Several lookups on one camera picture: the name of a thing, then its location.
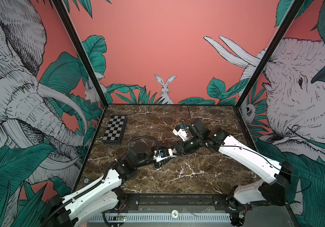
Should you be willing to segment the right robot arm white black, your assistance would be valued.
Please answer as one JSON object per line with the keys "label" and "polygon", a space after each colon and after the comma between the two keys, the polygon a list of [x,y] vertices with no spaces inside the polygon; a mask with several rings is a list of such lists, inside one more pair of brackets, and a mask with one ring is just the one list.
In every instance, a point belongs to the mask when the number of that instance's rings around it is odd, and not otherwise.
{"label": "right robot arm white black", "polygon": [[293,173],[290,163],[265,157],[219,127],[209,130],[198,118],[187,127],[176,126],[173,133],[181,138],[173,146],[173,155],[184,156],[202,147],[210,148],[238,161],[260,177],[259,181],[232,189],[227,197],[232,209],[239,210],[257,201],[268,201],[276,206],[285,204]]}

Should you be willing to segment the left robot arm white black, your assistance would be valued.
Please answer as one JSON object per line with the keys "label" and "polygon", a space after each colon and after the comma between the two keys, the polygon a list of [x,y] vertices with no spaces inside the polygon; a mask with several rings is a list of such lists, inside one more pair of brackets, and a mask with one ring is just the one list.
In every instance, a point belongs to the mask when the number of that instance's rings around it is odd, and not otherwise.
{"label": "left robot arm white black", "polygon": [[121,185],[133,178],[138,168],[153,164],[159,144],[147,148],[137,142],[128,146],[128,153],[111,162],[104,175],[86,187],[64,196],[53,197],[43,211],[42,227],[79,227],[93,216],[115,207],[124,207],[127,195]]}

